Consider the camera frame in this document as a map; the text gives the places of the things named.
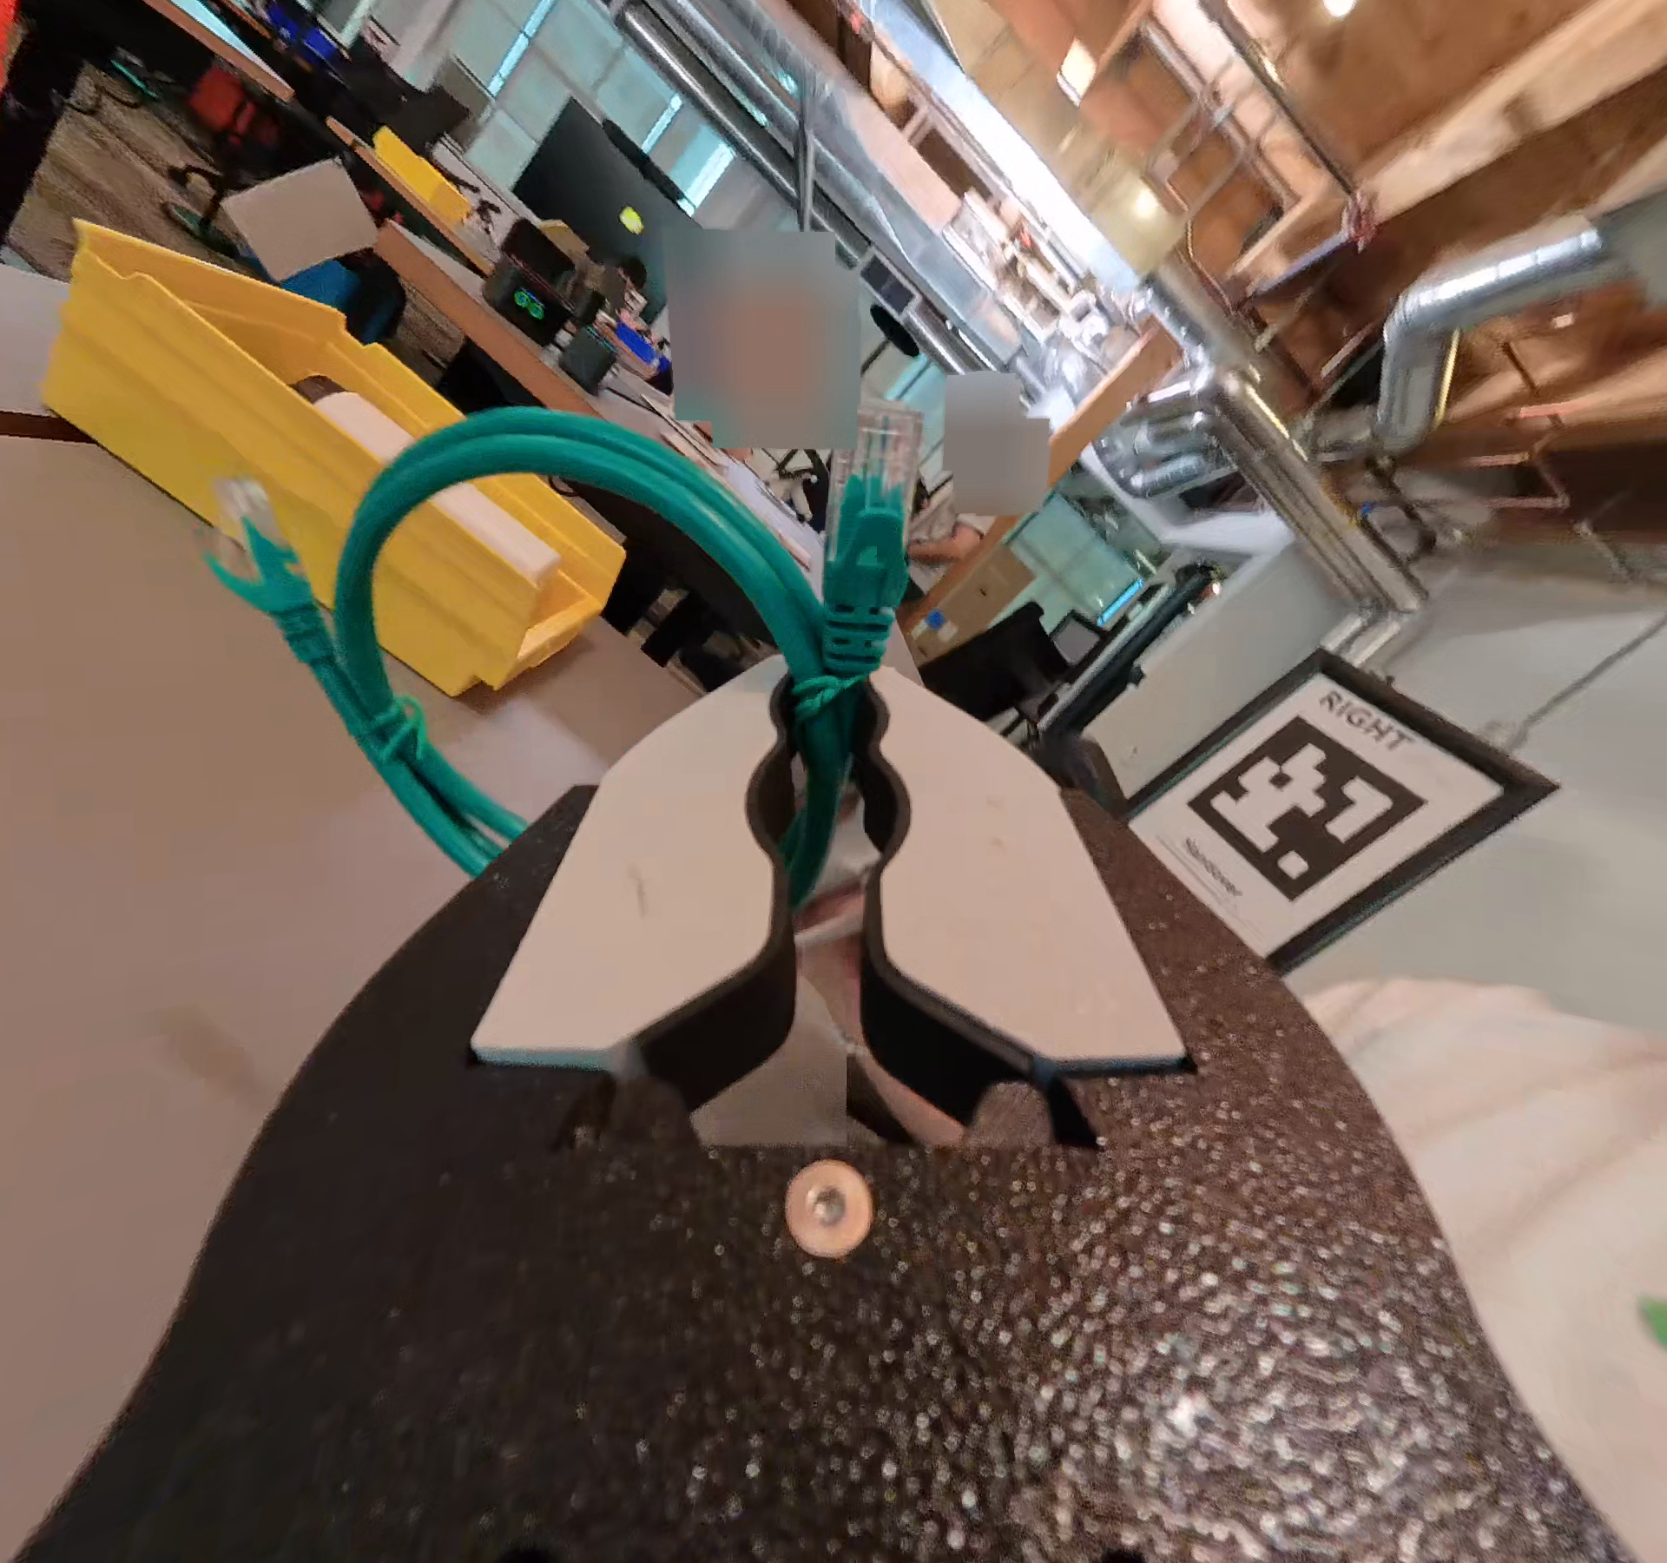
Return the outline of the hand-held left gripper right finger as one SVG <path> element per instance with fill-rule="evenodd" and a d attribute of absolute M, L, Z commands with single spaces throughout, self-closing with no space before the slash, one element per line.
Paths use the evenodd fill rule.
<path fill-rule="evenodd" d="M 1191 1069 L 1057 781 L 922 684 L 877 669 L 860 764 L 881 860 L 860 1023 L 907 1090 L 970 1121 L 992 1086 Z"/>

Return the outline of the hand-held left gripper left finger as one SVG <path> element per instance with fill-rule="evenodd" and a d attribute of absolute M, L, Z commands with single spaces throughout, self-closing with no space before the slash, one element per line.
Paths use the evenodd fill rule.
<path fill-rule="evenodd" d="M 786 1043 L 786 704 L 789 677 L 735 677 L 619 757 L 473 1030 L 482 1063 L 656 1080 L 697 1109 Z"/>

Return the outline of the white cylinder with black cap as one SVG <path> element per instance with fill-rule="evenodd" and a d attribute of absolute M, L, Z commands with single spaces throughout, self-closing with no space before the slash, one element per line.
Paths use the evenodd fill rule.
<path fill-rule="evenodd" d="M 361 394 L 344 389 L 328 391 L 319 398 L 310 398 L 314 408 L 322 412 L 331 425 L 342 427 L 350 439 L 367 449 L 380 468 L 390 466 L 406 448 L 414 444 L 414 435 L 406 433 L 398 422 L 386 417 L 386 412 Z M 560 550 L 502 510 L 493 497 L 480 492 L 473 483 L 458 483 L 427 502 L 427 510 L 437 510 L 447 522 L 454 522 L 468 540 L 499 559 L 515 574 L 527 579 L 534 588 L 546 589 L 560 572 Z"/>

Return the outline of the yellow plastic bin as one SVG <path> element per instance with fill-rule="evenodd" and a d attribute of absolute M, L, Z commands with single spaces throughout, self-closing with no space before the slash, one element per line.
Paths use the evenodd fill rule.
<path fill-rule="evenodd" d="M 371 158 L 383 176 L 398 180 L 408 193 L 433 207 L 445 224 L 464 224 L 473 213 L 468 191 L 454 184 L 433 161 L 403 143 L 390 127 L 379 127 L 371 139 Z"/>
<path fill-rule="evenodd" d="M 222 482 L 261 483 L 331 607 L 344 536 L 383 468 L 314 408 L 305 380 L 361 394 L 414 439 L 461 422 L 386 346 L 354 342 L 337 307 L 74 222 L 43 403 L 204 521 L 221 518 Z M 473 487 L 553 546 L 560 572 L 539 589 L 427 504 L 398 524 L 372 574 L 379 638 L 445 697 L 502 689 L 565 649 L 623 565 L 623 546 L 546 479 Z"/>

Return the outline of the framed marker poster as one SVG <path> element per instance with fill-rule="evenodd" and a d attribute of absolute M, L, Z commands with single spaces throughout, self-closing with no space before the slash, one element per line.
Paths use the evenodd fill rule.
<path fill-rule="evenodd" d="M 1150 781 L 1133 836 L 1291 972 L 1559 783 L 1331 651 Z"/>

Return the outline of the black clock with green display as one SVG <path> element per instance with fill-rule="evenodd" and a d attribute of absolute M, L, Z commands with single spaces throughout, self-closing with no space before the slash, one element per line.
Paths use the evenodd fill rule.
<path fill-rule="evenodd" d="M 546 349 L 569 325 L 566 299 L 539 272 L 502 255 L 482 284 L 482 299 L 534 346 Z"/>

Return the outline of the black television screen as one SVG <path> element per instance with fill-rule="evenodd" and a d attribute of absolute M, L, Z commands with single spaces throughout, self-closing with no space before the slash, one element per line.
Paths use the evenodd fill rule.
<path fill-rule="evenodd" d="M 569 97 L 530 153 L 509 193 L 539 219 L 560 219 L 595 259 L 663 255 L 691 222 L 687 193 L 614 121 Z"/>

